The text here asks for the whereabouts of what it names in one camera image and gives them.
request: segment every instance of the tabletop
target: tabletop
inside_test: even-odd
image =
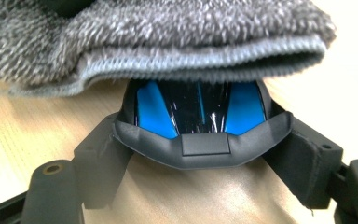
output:
[[[337,40],[321,64],[265,82],[275,101],[343,147],[348,163],[358,159],[358,1],[314,2],[332,16]],[[63,98],[0,92],[0,202],[26,191],[39,165],[71,160],[88,133],[120,109],[126,83],[99,82]],[[0,90],[6,88],[0,82]],[[302,207],[262,160],[183,172],[135,155],[112,209],[85,216],[88,223],[333,223],[334,206]]]

